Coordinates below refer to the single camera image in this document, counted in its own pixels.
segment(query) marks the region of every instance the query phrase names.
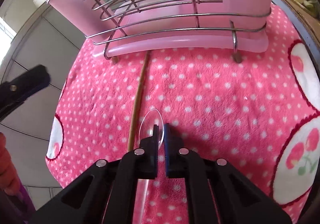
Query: cherry print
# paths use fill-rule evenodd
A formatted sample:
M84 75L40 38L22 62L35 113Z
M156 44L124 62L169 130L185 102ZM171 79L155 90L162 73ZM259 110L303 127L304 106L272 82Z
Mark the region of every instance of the cherry print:
M297 143L291 150L287 161L286 166L288 169L292 169L300 161L304 153L304 144L302 142Z
M54 143L54 146L53 146L53 153L55 157L57 157L59 151L60 151L60 145L58 142L56 142Z
M313 128L307 138L306 151L316 150L318 143L319 143L319 130L318 128Z
M291 62L296 71L303 72L303 63L300 57L291 55Z

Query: white tiled wall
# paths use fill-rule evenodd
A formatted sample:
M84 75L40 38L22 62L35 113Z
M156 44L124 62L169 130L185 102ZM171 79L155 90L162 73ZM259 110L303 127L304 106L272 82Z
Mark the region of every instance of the white tiled wall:
M62 89L79 49L45 19L29 34L15 60L27 69L38 64L47 67L51 84Z

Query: red trim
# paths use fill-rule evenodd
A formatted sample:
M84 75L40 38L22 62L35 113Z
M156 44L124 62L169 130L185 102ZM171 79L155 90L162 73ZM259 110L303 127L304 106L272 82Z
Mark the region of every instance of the red trim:
M278 164L280 162L280 159L285 151L285 149L287 148L288 144L290 143L291 139L293 138L293 136L300 130L300 128L305 125L306 123L310 122L311 120L317 118L318 116L320 116L320 113L317 111L316 113L314 113L313 115L310 115L304 119L302 119L299 123L296 124L296 126L294 127L294 129L291 131L290 133L290 136L288 137L288 139L286 140L284 146L282 147L280 153L279 153L279 156L276 160L276 164L275 164L275 167L274 167L274 170L273 170L273 176L271 178L271 183L270 183L270 197L273 198L273 183L275 181L275 177L276 177L276 171L277 171L277 168L278 168ZM289 202L289 203L286 203L286 204L279 204L281 207L287 207L287 206L290 206L292 204L294 204L295 202L299 201L310 189L311 187L305 192L303 193L301 196L299 196L298 198L296 198L295 200Z
M60 125L61 125L61 128L62 128L62 144L61 144L61 147L60 147L60 151L59 151L59 153L57 154L57 156L56 156L55 158L50 159L50 158L48 158L47 156L45 156L45 158L46 158L48 161L54 161L55 159L57 159L57 157L58 157L58 156L60 155L60 153L61 153L61 150L62 150L63 144L64 144L64 129L63 129L63 125L62 125L61 119L60 119L60 117L58 116L58 114L55 114L54 117L56 117L56 118L58 119L58 121L59 121L59 123L60 123Z
M313 104L311 104L310 101L308 100L308 98L306 97L305 93L304 93L303 90L302 90L302 87L300 86L300 84L299 84L299 82L298 82L298 80L297 80L296 74L295 74L295 72L294 72L294 70L293 70L292 61L291 61L291 52L292 52L293 48L294 48L297 44L299 44L299 43L302 43L302 44L304 45L303 41L300 40L300 39L298 39L298 40L295 40L295 41L291 44L291 46L289 47L289 49L288 49L288 59L289 59L290 69L292 70L292 73L293 73L293 75L294 75L294 79L295 79L295 81L296 81L296 84L298 85L298 88L299 88L300 92L301 92L302 98L306 101L306 103L307 103L308 106L312 107L315 111L317 111L317 112L319 113L320 111L319 111L318 109L316 109L316 108L313 106Z

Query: white polka dot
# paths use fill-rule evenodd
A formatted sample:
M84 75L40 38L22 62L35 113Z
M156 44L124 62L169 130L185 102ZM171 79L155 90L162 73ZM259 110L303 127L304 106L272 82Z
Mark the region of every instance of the white polka dot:
M241 125L240 119L237 119L237 120L235 121L235 125L237 125L237 126Z
M174 186L173 186L173 190L174 190L174 191L180 191L180 190L181 190L180 185L174 185Z
M254 154L256 151L257 151L257 148L256 148L256 147L252 147L252 148L250 149L250 152L253 153L253 154Z
M165 108L164 108L164 112L170 112L171 111L171 107L170 106L166 106Z
M229 140L230 139L230 135L229 134L225 134L223 139L226 140L226 141Z
M219 151L217 150L217 149L213 149L212 151L211 151L211 154L212 155L217 155L219 153Z
M215 125L216 127L221 127L221 126L222 126L222 123L221 123L221 121L215 121L215 122L214 122L214 125Z
M238 150L237 148L232 148L232 149L231 149L231 153L232 153L233 155L236 155L237 153L239 153L239 150Z
M266 137L267 137L266 131L262 131L261 134L260 134L260 136L261 136L262 138L266 138Z
M232 110L231 108L229 108L229 107L228 107L228 108L226 108L226 113L227 113L227 114L231 114L231 113L232 113L232 111L233 111L233 110Z
M257 159L257 164L262 164L263 163L263 158L258 158Z
M163 155L159 155L158 156L158 161L159 162L164 162L164 156Z
M153 182L153 186L159 187L159 186L160 186L160 182L159 182L159 181L154 181L154 182Z
M202 140L208 140L209 139L209 135L208 134L203 134L201 136Z
M194 122L193 122L193 125L198 127L201 125L201 121L199 119L196 119Z
M196 99L196 101L200 101L200 100L202 100L202 96L201 95L196 95L195 99Z
M246 161L246 160L241 160L241 161L239 162L239 165L240 165L241 167L245 166L246 164L247 164L247 161Z
M244 138L245 140L248 140L248 139L250 138L250 134L249 134L249 133L245 133L245 134L243 135L243 138Z
M178 126L179 125L179 121L177 119L172 121L172 125L173 126Z

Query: black clamp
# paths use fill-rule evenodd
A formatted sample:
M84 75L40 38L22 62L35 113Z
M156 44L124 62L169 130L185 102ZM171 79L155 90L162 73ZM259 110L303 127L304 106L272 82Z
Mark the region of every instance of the black clamp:
M291 224L271 198L225 159L209 161L183 147L164 126L166 175L184 178L190 224Z

